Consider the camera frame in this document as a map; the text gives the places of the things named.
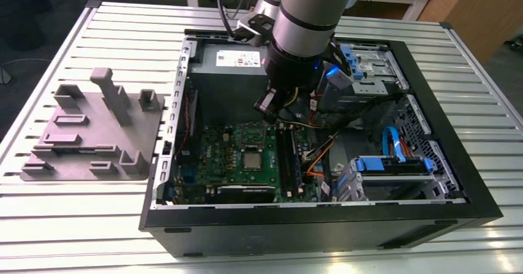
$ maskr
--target blue latch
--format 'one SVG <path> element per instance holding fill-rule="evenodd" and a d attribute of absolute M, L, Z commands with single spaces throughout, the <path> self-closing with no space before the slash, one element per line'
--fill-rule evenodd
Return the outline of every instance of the blue latch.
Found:
<path fill-rule="evenodd" d="M 424 166 L 427 167 L 428 173 L 432 173 L 432 171 L 433 171 L 433 163 L 432 163 L 432 160 L 424 158 L 424 159 L 423 159 L 423 162 L 424 162 Z"/>
<path fill-rule="evenodd" d="M 384 171 L 383 162 L 380 158 L 360 158 L 368 171 Z"/>
<path fill-rule="evenodd" d="M 355 160 L 355 163 L 356 163 L 356 170 L 360 172 L 360 171 L 364 171 L 365 170 L 365 166 L 364 166 L 364 164 L 363 164 L 363 161 L 360 160 L 360 159 L 356 159 Z"/>

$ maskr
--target orange wire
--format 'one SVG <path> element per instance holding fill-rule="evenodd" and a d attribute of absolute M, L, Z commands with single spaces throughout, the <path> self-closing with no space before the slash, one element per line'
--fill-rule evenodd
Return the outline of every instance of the orange wire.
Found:
<path fill-rule="evenodd" d="M 307 169 L 307 175 L 321 176 L 321 177 L 323 177 L 323 174 L 319 174 L 319 173 L 315 173 L 315 172 L 311 172 L 311 171 L 312 171 L 313 167 L 316 166 L 319 160 L 320 160 L 320 159 L 323 158 L 323 156 L 325 155 L 325 153 L 327 153 L 328 149 L 331 148 L 332 144 L 335 144 L 335 141 L 333 141 L 333 140 L 331 141 L 329 145 L 325 147 L 325 149 L 323 150 L 323 152 L 319 154 L 319 156 L 317 156 L 316 160 L 313 161 L 311 167 Z"/>

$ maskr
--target white label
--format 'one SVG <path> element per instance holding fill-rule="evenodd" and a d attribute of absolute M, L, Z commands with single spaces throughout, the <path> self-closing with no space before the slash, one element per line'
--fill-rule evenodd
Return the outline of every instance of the white label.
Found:
<path fill-rule="evenodd" d="M 367 64 L 359 64 L 359 69 L 360 70 L 372 70 L 372 66 L 369 66 Z"/>
<path fill-rule="evenodd" d="M 328 187 L 328 185 L 327 185 L 325 182 L 321 182 L 321 190 L 323 190 L 324 193 L 328 195 L 328 193 L 329 193 L 329 187 Z"/>
<path fill-rule="evenodd" d="M 257 51 L 220 50 L 216 54 L 216 67 L 260 67 Z"/>
<path fill-rule="evenodd" d="M 317 108 L 317 101 L 315 99 L 311 99 L 311 110 L 316 111 Z"/>

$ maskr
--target red wire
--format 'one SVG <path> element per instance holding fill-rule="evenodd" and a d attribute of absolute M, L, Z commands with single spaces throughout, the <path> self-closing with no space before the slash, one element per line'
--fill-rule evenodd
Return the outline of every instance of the red wire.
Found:
<path fill-rule="evenodd" d="M 184 96 L 185 96 L 185 136 L 183 137 L 181 145 L 179 151 L 175 154 L 175 157 L 179 156 L 188 137 L 188 97 L 187 94 Z"/>

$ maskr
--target aluminum table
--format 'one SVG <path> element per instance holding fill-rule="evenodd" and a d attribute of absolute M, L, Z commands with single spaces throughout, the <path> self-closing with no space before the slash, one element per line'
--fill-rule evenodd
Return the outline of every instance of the aluminum table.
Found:
<path fill-rule="evenodd" d="M 184 29 L 223 28 L 216 9 L 89 6 L 0 144 L 0 271 L 523 272 L 523 121 L 453 30 L 437 23 L 343 18 L 336 33 L 407 43 L 504 214 L 483 227 L 412 249 L 175 259 L 137 230 L 145 181 L 22 182 L 20 168 L 53 113 L 58 84 L 100 91 L 90 69 L 111 67 L 127 93 L 169 94 Z"/>

